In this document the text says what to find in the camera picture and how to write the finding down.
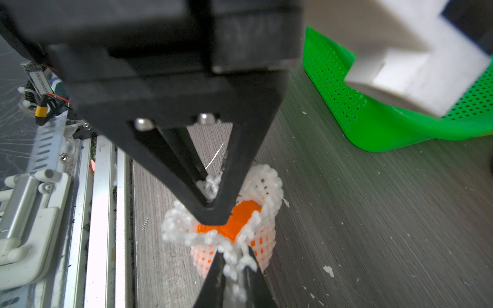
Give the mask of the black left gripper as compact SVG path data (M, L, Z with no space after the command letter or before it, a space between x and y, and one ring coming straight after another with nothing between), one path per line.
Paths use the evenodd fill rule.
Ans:
M2 1L1 10L71 83L275 70L300 56L300 1Z

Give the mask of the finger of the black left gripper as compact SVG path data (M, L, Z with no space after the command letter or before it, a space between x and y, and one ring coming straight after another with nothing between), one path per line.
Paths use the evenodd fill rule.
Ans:
M158 131L193 182L205 181L208 173L196 151L188 129L186 127L158 128Z
M166 74L68 82L77 112L201 223L224 225L284 99L288 73ZM186 127L208 176L194 183L158 128Z

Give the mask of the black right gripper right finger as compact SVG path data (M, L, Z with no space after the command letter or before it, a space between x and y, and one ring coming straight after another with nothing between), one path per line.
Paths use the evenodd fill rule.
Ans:
M249 246L247 265L243 270L243 285L246 291L248 308L277 308L277 304L268 289L260 265L257 262L254 250Z

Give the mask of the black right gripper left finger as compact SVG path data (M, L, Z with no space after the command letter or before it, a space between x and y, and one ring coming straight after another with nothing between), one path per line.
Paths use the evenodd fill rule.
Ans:
M226 278L223 274L225 259L216 253L204 284L193 308L222 308Z

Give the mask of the netted orange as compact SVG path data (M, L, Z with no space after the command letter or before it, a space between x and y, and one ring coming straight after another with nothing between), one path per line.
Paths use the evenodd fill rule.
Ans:
M282 180L267 164L250 168L228 222L205 226L178 200L162 224L163 239L190 247L202 277L216 253L225 259L223 274L237 282L242 270L265 271L276 245L276 216L284 200Z

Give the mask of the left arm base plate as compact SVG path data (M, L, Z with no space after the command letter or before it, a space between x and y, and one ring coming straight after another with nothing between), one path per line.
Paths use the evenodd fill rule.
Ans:
M86 140L97 137L97 131L92 127L89 122L83 122L78 125L75 132L72 134L73 139Z

